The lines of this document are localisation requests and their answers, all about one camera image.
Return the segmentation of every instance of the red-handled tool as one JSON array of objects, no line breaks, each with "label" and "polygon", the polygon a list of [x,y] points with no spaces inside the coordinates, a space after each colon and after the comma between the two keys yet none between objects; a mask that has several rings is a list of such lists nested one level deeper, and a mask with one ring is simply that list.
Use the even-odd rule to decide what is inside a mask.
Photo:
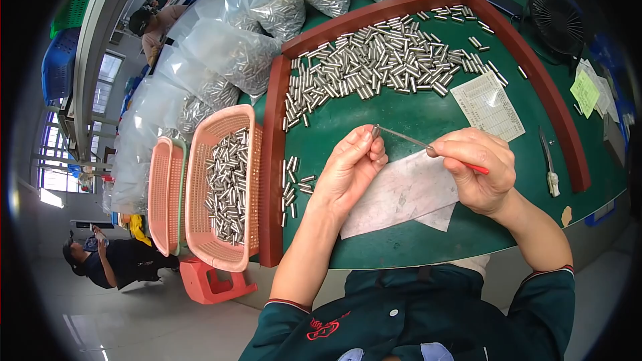
[{"label": "red-handled tool", "polygon": [[[425,144],[425,143],[423,143],[421,141],[415,140],[414,138],[410,138],[409,136],[401,134],[400,132],[392,131],[392,130],[389,130],[387,128],[381,127],[381,125],[379,125],[379,124],[375,124],[374,127],[377,127],[378,129],[381,129],[383,131],[387,131],[390,134],[395,134],[396,136],[401,137],[404,140],[410,141],[410,142],[412,142],[412,143],[414,143],[416,145],[419,145],[420,147],[428,148],[430,150],[435,150],[434,148],[432,148],[428,144]],[[477,170],[479,173],[482,173],[482,174],[488,174],[489,173],[489,170],[486,167],[475,166],[474,164],[469,164],[469,163],[466,163],[466,162],[462,162],[462,163],[463,163],[464,166],[470,167],[473,170]]]}]

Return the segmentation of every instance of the green jacket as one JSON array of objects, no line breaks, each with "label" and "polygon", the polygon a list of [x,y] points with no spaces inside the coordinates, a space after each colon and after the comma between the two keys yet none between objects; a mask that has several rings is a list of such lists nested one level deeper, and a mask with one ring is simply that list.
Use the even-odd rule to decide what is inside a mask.
[{"label": "green jacket", "polygon": [[345,297],[312,312],[271,299],[240,361],[561,360],[573,327],[570,266],[535,272],[508,316],[480,300],[482,276],[454,265],[353,271]]}]

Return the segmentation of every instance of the woman in black shirt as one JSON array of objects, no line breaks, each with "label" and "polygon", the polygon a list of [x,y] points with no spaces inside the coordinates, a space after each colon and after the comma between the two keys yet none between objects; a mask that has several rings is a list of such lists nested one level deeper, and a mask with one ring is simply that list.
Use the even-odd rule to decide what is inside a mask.
[{"label": "woman in black shirt", "polygon": [[73,232],[62,245],[62,254],[78,276],[86,276],[94,284],[117,287],[133,281],[157,281],[158,269],[178,268],[176,256],[163,256],[155,247],[131,238],[129,240],[98,240],[97,245],[81,245],[73,240]]}]

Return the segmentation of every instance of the white paper sheet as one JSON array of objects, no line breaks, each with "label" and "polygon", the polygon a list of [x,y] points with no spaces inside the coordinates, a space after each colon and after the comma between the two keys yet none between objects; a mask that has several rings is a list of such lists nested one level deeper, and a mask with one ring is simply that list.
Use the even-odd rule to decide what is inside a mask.
[{"label": "white paper sheet", "polygon": [[444,206],[443,208],[430,212],[427,215],[415,218],[415,220],[433,229],[448,231],[448,225],[450,225],[450,219],[453,216],[455,205],[456,204]]},{"label": "white paper sheet", "polygon": [[473,127],[506,142],[526,132],[495,73],[482,74],[450,92]]},{"label": "white paper sheet", "polygon": [[577,78],[582,70],[589,76],[589,79],[595,84],[595,87],[600,93],[598,102],[595,104],[595,110],[597,110],[598,115],[604,118],[604,115],[608,113],[615,122],[619,123],[618,110],[615,107],[615,100],[613,99],[613,93],[611,92],[611,86],[608,80],[598,76],[591,62],[586,59],[581,59],[577,65],[575,78]]},{"label": "white paper sheet", "polygon": [[[457,186],[443,157],[432,158],[421,150],[383,168],[350,212],[341,238],[411,221],[457,201]],[[437,216],[443,229],[445,216]]]}]

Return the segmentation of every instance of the black cap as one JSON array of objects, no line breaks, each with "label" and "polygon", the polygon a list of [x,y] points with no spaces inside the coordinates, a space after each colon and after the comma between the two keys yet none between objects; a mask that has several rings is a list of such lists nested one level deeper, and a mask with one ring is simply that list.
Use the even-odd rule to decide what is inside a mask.
[{"label": "black cap", "polygon": [[151,11],[140,9],[129,17],[129,29],[136,35],[142,36],[145,33],[145,28],[149,25],[151,18]]},{"label": "black cap", "polygon": [[71,266],[71,269],[74,269],[78,262],[76,258],[71,256],[71,244],[74,244],[74,232],[69,230],[69,238],[62,244],[62,255],[65,257],[65,261]]}]

